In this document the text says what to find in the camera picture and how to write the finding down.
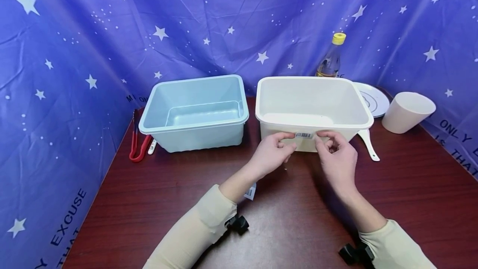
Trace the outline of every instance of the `white plate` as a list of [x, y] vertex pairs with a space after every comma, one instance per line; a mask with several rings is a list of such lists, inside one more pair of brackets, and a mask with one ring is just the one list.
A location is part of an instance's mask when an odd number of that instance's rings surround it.
[[379, 89], [365, 83], [354, 82], [373, 117], [383, 117], [390, 106], [387, 96]]

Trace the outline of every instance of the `dark red table surface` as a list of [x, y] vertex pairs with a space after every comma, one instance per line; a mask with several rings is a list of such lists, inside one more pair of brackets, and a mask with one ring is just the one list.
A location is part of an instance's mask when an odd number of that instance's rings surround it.
[[[132, 163], [130, 125], [64, 268], [141, 268], [169, 228], [252, 156], [260, 130], [255, 98], [248, 105], [237, 147], [172, 154], [157, 147]], [[421, 127], [393, 134], [377, 120], [371, 138], [380, 162], [358, 136], [351, 140], [361, 193], [439, 269], [478, 268], [477, 182]], [[337, 251], [355, 234], [321, 179], [317, 155], [296, 152], [286, 168], [260, 180], [254, 201], [239, 205], [249, 231], [224, 236], [196, 268], [348, 268]]]

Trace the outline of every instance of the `white cup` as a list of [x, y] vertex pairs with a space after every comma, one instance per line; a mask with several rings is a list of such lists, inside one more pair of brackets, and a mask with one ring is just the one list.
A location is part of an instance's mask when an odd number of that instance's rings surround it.
[[432, 100], [419, 93], [398, 93], [382, 120], [384, 128], [392, 133], [402, 134], [415, 127], [437, 107]]

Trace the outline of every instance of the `black clamp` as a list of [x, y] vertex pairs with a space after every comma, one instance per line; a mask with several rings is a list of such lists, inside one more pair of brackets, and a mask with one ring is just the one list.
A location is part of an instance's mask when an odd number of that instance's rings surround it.
[[356, 248], [347, 244], [339, 251], [339, 255], [347, 265], [368, 263], [375, 259], [370, 247], [362, 242]]
[[236, 214], [233, 218], [227, 220], [224, 226], [226, 226], [226, 228], [232, 229], [233, 231], [236, 231], [239, 235], [242, 235], [249, 228], [249, 223], [244, 218], [244, 216], [239, 217], [239, 215]]

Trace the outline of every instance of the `barcode label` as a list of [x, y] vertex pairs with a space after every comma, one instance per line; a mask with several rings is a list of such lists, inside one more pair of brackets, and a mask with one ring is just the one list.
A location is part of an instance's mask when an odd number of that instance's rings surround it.
[[311, 133], [298, 132], [298, 133], [295, 134], [295, 137], [298, 137], [300, 139], [311, 139], [312, 134]]
[[252, 185], [252, 187], [249, 188], [248, 191], [246, 191], [246, 194], [244, 194], [244, 197], [249, 200], [254, 200], [254, 194], [256, 194], [256, 184]]

